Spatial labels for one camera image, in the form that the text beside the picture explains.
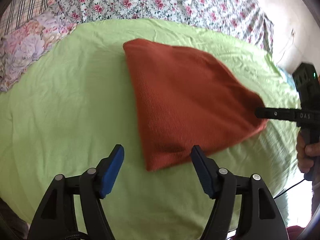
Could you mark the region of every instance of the green bedsheet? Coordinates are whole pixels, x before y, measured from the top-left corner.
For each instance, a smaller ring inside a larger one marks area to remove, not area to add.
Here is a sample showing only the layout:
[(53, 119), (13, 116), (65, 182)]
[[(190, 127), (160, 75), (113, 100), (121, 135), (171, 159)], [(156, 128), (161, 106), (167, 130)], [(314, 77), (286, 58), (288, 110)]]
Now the green bedsheet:
[[(203, 192), (193, 165), (145, 170), (122, 49), (135, 38), (207, 51), (266, 106), (298, 106), (297, 93), (270, 55), (238, 39), (150, 19), (79, 25), (8, 93), (0, 94), (0, 197), (22, 219), (31, 222), (56, 174), (79, 175), (118, 143), (125, 149), (124, 164), (113, 191), (102, 201), (116, 239), (194, 240), (201, 235), (213, 201)], [(296, 134), (294, 124), (270, 121), (261, 134), (212, 157), (236, 175), (260, 174), (276, 194), (296, 172)], [(239, 207), (237, 199), (232, 228)], [(84, 230), (79, 198), (76, 213)]]

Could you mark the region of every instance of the finger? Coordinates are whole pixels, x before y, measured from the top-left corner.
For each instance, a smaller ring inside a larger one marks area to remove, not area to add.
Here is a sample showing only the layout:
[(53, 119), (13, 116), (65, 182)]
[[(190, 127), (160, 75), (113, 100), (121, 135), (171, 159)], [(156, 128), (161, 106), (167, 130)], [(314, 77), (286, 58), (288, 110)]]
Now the finger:
[(310, 171), (310, 168), (300, 167), (300, 163), (298, 163), (298, 168), (302, 173), (308, 173)]
[(305, 153), (308, 156), (320, 156), (320, 143), (307, 145), (305, 148)]
[(301, 135), (301, 132), (299, 132), (298, 136), (297, 136), (297, 145), (299, 145), (302, 148), (304, 148), (306, 146), (306, 143), (304, 142), (304, 139)]
[(298, 144), (296, 145), (296, 150), (298, 152), (297, 154), (297, 158), (299, 159), (303, 159), (306, 157), (306, 154), (304, 152), (304, 148), (303, 147), (300, 147)]
[(314, 164), (313, 160), (308, 159), (308, 158), (300, 158), (298, 155), (297, 155), (297, 159), (298, 159), (299, 167), (301, 167), (301, 168), (310, 169)]

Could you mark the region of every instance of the wall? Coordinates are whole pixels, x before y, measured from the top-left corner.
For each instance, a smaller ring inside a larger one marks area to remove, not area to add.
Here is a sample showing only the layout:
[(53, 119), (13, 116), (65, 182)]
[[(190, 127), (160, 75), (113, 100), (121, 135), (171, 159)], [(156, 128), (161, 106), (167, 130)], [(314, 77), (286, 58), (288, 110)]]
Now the wall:
[(279, 62), (278, 65), (289, 73), (292, 73), (301, 61), (312, 62), (319, 74), (320, 28), (304, 2), (302, 0), (258, 1), (275, 25), (274, 62)]

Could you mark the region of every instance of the silver screw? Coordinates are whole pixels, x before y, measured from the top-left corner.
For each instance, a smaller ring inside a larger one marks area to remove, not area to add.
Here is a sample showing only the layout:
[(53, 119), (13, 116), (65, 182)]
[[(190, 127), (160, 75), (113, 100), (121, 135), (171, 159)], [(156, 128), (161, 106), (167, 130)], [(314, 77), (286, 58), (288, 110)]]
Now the silver screw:
[(253, 174), (252, 177), (255, 180), (260, 180), (261, 179), (260, 175), (258, 175), (258, 174)]
[(95, 174), (96, 171), (97, 171), (97, 170), (96, 170), (95, 168), (90, 168), (90, 169), (88, 169), (87, 173), (88, 173), (88, 174)]
[(226, 175), (228, 173), (228, 170), (225, 169), (225, 168), (221, 168), (221, 169), (219, 169), (219, 173), (223, 174), (223, 175)]
[(55, 180), (62, 180), (63, 175), (62, 174), (58, 174), (54, 177)]

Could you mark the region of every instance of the floral bedsheet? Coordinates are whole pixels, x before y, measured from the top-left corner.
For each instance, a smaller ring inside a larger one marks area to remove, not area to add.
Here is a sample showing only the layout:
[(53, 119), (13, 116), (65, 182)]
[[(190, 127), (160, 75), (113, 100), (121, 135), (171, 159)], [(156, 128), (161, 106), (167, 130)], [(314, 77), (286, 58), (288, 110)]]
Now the floral bedsheet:
[(234, 36), (272, 53), (273, 24), (256, 0), (57, 0), (0, 40), (0, 91), (79, 23), (156, 18)]
[(76, 23), (156, 18), (234, 36), (272, 53), (273, 24), (257, 0), (57, 0)]

